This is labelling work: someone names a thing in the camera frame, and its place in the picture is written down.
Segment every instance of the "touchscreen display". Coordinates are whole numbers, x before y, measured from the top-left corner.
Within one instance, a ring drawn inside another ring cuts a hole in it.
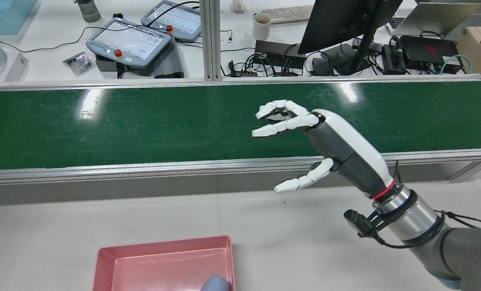
[[[131,26],[121,22],[113,22],[108,29],[122,30],[127,27]],[[103,31],[95,38],[95,41],[142,59],[146,59],[161,44],[162,40],[155,33],[137,28],[123,31]]]
[[[158,7],[148,18],[154,19],[168,8],[172,6],[163,3]],[[177,28],[184,32],[194,33],[201,25],[201,16],[199,14],[191,13],[185,9],[178,9],[178,7],[168,11],[156,20],[162,24],[170,24],[173,28]]]

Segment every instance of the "keyboard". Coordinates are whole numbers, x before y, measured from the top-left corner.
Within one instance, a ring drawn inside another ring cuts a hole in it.
[[[307,21],[310,18],[312,7],[314,5],[273,8],[262,10],[261,13],[269,14],[272,24]]]
[[[389,25],[395,30],[397,29],[397,27],[399,27],[399,25],[403,22],[404,19],[405,17],[393,17],[391,18]]]

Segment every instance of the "teal cable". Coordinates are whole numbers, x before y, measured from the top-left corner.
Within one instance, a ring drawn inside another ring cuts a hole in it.
[[[447,61],[445,61],[445,64],[443,64],[443,66],[441,67],[441,70],[439,71],[439,74],[443,74],[443,70],[445,70],[445,66],[447,66],[449,61],[452,61],[452,59],[454,59],[455,57],[462,57],[462,58],[466,59],[468,61],[468,63],[470,63],[470,68],[468,70],[468,74],[471,74],[472,73],[472,61],[470,59],[468,59],[468,57],[465,56],[465,55],[453,55],[452,57],[447,59]]]

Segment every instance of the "computer monitor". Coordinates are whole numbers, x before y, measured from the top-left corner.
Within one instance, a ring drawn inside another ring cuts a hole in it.
[[[336,71],[344,76],[366,68],[366,52],[377,28],[393,17],[402,0],[316,0],[298,53],[328,48],[363,35],[357,51],[338,46],[325,51]]]

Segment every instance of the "small plastic bag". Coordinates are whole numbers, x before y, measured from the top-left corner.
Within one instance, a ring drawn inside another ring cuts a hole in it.
[[[69,57],[63,61],[76,76],[91,70],[93,66],[93,62],[88,57],[85,52],[80,52],[73,57]]]

